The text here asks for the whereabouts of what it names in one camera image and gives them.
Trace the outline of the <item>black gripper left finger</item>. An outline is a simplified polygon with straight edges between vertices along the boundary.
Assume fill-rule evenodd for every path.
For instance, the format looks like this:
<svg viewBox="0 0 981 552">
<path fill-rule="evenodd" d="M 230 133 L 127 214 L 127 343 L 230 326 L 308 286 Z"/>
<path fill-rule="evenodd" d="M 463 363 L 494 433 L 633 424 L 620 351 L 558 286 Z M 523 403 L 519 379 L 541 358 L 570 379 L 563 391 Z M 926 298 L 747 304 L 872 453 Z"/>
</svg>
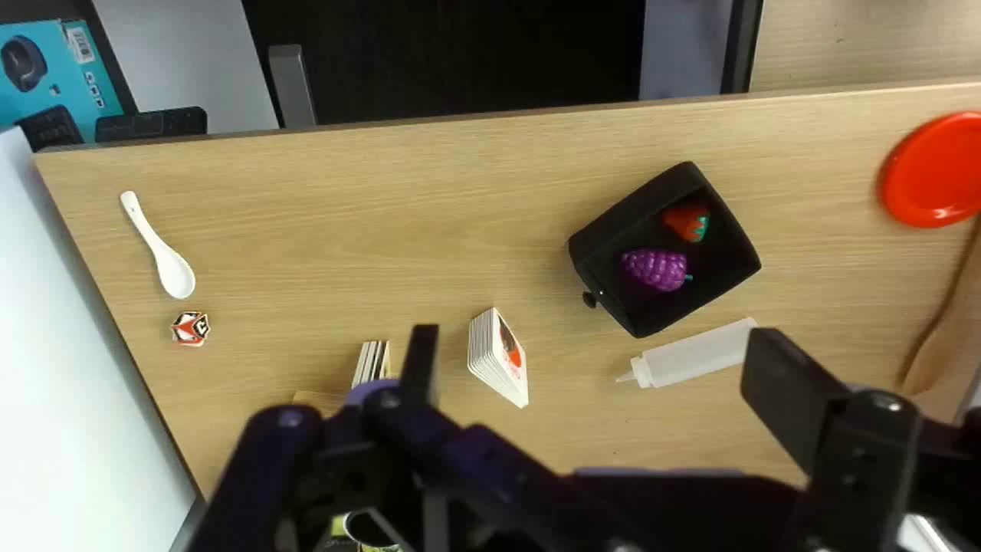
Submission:
<svg viewBox="0 0 981 552">
<path fill-rule="evenodd" d="M 400 390 L 415 406 L 435 403 L 435 355 L 438 355 L 438 329 L 435 326 L 415 326 L 407 353 L 402 363 Z"/>
</svg>

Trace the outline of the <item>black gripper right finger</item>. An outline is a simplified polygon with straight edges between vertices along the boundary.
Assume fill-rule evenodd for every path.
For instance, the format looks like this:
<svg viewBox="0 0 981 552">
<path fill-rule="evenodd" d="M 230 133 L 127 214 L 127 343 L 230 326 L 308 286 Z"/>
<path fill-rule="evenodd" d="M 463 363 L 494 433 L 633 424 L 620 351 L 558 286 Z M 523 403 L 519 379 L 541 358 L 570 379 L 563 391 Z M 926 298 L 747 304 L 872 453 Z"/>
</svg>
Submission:
<svg viewBox="0 0 981 552">
<path fill-rule="evenodd" d="M 778 329 L 754 329 L 742 363 L 742 400 L 788 457 L 811 471 L 816 453 L 838 403 L 849 385 L 825 371 Z"/>
</svg>

